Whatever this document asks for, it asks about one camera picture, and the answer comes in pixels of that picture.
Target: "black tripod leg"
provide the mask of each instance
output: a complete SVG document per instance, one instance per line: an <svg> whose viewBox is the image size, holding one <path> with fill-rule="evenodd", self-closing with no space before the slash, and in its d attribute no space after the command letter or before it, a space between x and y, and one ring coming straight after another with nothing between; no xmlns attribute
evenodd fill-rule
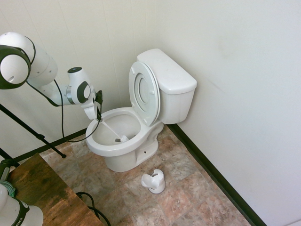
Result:
<svg viewBox="0 0 301 226"><path fill-rule="evenodd" d="M12 159L14 161L14 167L18 167L20 164L16 162L9 154L7 154L2 148L0 148L0 155L4 159Z"/></svg>
<svg viewBox="0 0 301 226"><path fill-rule="evenodd" d="M56 153L58 153L63 159L66 158L66 155L61 153L58 149L56 149L51 143L49 143L47 140L43 139L39 139L42 142L44 142L46 145L48 145L49 147L51 147Z"/></svg>
<svg viewBox="0 0 301 226"><path fill-rule="evenodd" d="M47 140L45 140L44 136L42 134L38 134L36 131L34 131L32 128L30 128L27 124L25 124L21 119L19 119L17 116L11 113L5 106L0 104L0 110L2 110L5 114L7 114L10 118L15 120L19 125L23 126L27 131L29 131L31 134L33 134L37 139L44 142L46 145L51 147L55 152L57 152L62 158L66 158L66 155L61 153L59 150L57 150L53 145L51 145Z"/></svg>

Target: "wire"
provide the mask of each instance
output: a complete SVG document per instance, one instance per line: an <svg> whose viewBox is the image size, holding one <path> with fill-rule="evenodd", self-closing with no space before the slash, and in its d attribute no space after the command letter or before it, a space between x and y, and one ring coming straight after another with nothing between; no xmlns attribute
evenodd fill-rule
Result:
<svg viewBox="0 0 301 226"><path fill-rule="evenodd" d="M93 211L94 211L94 213L95 213L95 215L97 216L97 218L100 219L99 216L98 216L98 214L100 214L100 215L104 218L104 220L107 222L108 226L111 226L111 224L110 224L109 220L106 218L106 216L105 216L101 211L99 211L98 209L95 208L95 205L94 205L94 199L92 198L92 196L91 196L90 194L88 194L88 193L86 193L86 192L77 192L77 193L76 193L76 195L77 195L79 198L82 198L82 194L85 194L85 195L87 195L87 196L90 197L91 202L92 202L92 207L91 207L91 206L88 206L88 208L89 208L90 210L93 210Z"/></svg>
<svg viewBox="0 0 301 226"><path fill-rule="evenodd" d="M0 180L0 184L2 184L3 186L6 187L6 189L8 190L8 195L10 197L14 197L15 196L15 191L16 189L12 186L11 183L9 183L8 181L6 180Z"/></svg>
<svg viewBox="0 0 301 226"><path fill-rule="evenodd" d="M83 140L87 139L89 136L91 136L96 131L96 129L97 129L97 127L98 127L98 125L99 125L99 123L100 123L101 120L98 120L98 123L97 123L95 129L92 131L92 133L89 136L85 137L84 139L77 140L77 141L67 140L66 137L65 137L65 135L64 135L64 125L63 125L63 123L64 123L63 95L62 95L60 87L58 86L58 84L57 84L57 82L56 82L55 79L54 79L54 82L55 82L55 84L56 84L56 86L58 88L58 91L60 92L60 96L61 96L61 103L62 103L62 135L63 135L64 140L68 141L68 142L71 142L71 143L77 143L77 142L80 142L80 141L83 141Z"/></svg>
<svg viewBox="0 0 301 226"><path fill-rule="evenodd" d="M106 216L105 216L101 211L99 211L98 209L93 208L93 207L91 207L91 206L88 206L88 208L89 208L90 210L94 210L94 211L96 211L97 213L99 213L99 214L104 218L105 222L107 222L108 226L111 226L109 220L106 218Z"/></svg>

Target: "toilet tank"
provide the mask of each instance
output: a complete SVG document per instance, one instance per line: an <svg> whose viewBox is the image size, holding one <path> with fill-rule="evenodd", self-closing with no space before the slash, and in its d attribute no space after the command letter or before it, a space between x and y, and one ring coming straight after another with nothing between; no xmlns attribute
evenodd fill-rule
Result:
<svg viewBox="0 0 301 226"><path fill-rule="evenodd" d="M186 119L197 81L160 49L138 55L155 75L160 90L159 119L164 124L175 124Z"/></svg>

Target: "black baseboard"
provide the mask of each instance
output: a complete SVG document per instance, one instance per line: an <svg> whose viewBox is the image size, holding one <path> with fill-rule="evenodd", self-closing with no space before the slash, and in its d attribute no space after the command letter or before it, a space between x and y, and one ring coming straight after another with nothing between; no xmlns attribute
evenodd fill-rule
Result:
<svg viewBox="0 0 301 226"><path fill-rule="evenodd" d="M79 136L85 134L85 133L86 133L86 130L87 130L87 129L82 129L82 130L80 130L80 131L78 131L78 132L76 132L76 133L73 133L73 134L70 134L70 135L66 136L65 138L66 138L67 140L74 139L74 138L76 138L76 137L79 137ZM65 143L65 142L66 142L65 139L64 139L64 138L61 138L61 139L59 139L59 140L57 140L57 141L52 142L51 144L55 147L55 146L58 146L58 145L60 145L60 144L62 144L62 143ZM49 147L48 145L44 145L44 146L39 147L39 148L37 148L37 149L34 149L34 150L30 151L30 152L27 152L27 153L25 153L25 154L22 154L22 155L20 155L20 156L18 156L18 157L16 157L16 158L14 158L14 160L17 161L17 162L18 162L18 161L22 161L22 160L24 160L24 159L27 159L27 158L29 158L29 157L32 157L35 153L41 153L41 152L44 152L44 151L46 151L46 150L48 150L48 149L50 149L50 147Z"/></svg>
<svg viewBox="0 0 301 226"><path fill-rule="evenodd" d="M245 202L231 184L223 177L217 168L206 158L199 148L181 130L177 124L168 125L176 137L187 147L191 155L206 170L212 180L220 187L225 195L231 200L236 208L244 215L247 221L253 226L267 226L254 210Z"/></svg>

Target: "white wall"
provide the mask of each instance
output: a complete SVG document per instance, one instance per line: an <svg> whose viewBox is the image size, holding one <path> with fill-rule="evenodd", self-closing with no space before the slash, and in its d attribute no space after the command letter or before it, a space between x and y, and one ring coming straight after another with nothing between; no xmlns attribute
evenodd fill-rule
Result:
<svg viewBox="0 0 301 226"><path fill-rule="evenodd" d="M155 47L155 7L152 0L1 0L0 34L18 32L44 48L58 64L60 84L69 83L68 69L85 68L103 91L105 112L130 106L129 69ZM60 108L27 84L0 90L0 103L47 141L62 138ZM90 123L80 106L66 106L64 115L66 135ZM0 147L13 157L44 145L3 112L0 127Z"/></svg>
<svg viewBox="0 0 301 226"><path fill-rule="evenodd" d="M198 81L183 131L267 225L301 219L300 1L159 0L157 28Z"/></svg>
<svg viewBox="0 0 301 226"><path fill-rule="evenodd" d="M298 221L298 222L295 222L295 223L292 223L288 226L301 226L301 221Z"/></svg>

